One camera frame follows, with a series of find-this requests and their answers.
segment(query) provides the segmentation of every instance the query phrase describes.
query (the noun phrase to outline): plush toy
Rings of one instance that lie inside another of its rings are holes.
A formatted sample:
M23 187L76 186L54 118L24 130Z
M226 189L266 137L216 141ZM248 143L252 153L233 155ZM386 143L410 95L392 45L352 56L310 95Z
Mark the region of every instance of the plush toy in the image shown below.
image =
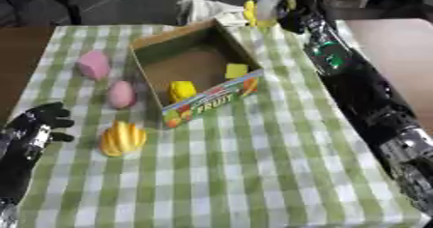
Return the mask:
M249 26L259 28L270 28L277 24L276 6L280 0L258 0L254 3L248 0L244 3L244 18L248 20ZM287 0L287 11L296 8L296 0Z
M100 50L92 50L83 54L77 64L83 75L97 81L107 77L110 72L108 57Z
M113 108L122 109L135 103L135 92L127 81L117 81L108 90L108 102Z
M168 87L168 96L172 103L195 96L197 91L191 81L173 81Z
M122 156L136 151L146 143L147 134L144 129L134 124L115 121L113 127L107 129L101 138L101 152L110 157Z

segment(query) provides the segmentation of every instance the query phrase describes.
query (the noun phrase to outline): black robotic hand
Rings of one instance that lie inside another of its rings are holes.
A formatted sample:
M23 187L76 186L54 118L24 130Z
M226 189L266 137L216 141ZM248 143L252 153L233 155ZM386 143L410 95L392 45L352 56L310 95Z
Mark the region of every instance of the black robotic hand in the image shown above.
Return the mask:
M73 141L56 128L70 128L71 112L62 102L44 104L22 113L0 133L0 198L8 198L15 205L25 194L32 169L52 141Z

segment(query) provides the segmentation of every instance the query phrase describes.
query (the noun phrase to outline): cardboard box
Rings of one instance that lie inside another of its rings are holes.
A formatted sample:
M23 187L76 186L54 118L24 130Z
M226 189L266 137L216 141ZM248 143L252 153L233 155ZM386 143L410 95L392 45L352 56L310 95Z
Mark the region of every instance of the cardboard box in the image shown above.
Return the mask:
M139 38L130 49L169 128L256 92L263 75L257 62L216 20ZM228 63L248 65L248 74L225 79ZM197 95L170 103L172 81L192 81Z

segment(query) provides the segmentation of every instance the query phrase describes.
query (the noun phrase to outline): wooden table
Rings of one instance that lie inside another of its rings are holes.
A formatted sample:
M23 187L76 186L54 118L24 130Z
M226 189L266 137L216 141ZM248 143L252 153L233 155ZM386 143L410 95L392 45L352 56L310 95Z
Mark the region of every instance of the wooden table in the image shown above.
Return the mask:
M433 26L421 19L347 21L362 51L433 135Z
M419 19L352 20L348 25L372 63L433 134L433 26ZM18 101L52 32L52 28L0 30L0 86L5 93L0 125Z
M53 28L0 29L0 127L18 102L52 32Z

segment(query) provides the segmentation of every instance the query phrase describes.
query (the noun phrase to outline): fruit label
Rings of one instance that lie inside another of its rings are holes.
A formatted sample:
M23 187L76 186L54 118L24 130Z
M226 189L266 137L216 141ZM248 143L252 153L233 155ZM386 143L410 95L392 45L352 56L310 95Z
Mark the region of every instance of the fruit label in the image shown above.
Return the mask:
M163 120L169 128L188 122L233 100L241 99L257 91L263 70L253 71L243 77L224 82L187 100L162 109Z

